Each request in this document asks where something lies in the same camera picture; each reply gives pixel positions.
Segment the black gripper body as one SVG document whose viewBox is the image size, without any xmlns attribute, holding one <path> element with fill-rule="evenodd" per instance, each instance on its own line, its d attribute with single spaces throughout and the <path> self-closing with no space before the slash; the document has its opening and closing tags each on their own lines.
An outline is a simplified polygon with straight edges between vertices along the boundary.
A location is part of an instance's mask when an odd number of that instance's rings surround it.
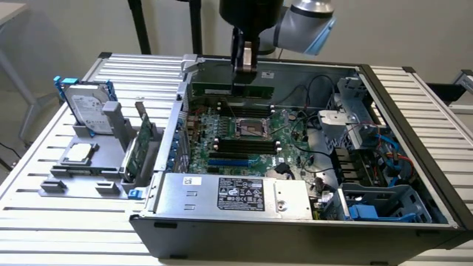
<svg viewBox="0 0 473 266">
<path fill-rule="evenodd" d="M 245 35 L 258 35 L 275 25 L 282 3 L 277 0 L 221 0 L 218 12 L 225 22 Z"/>
</svg>

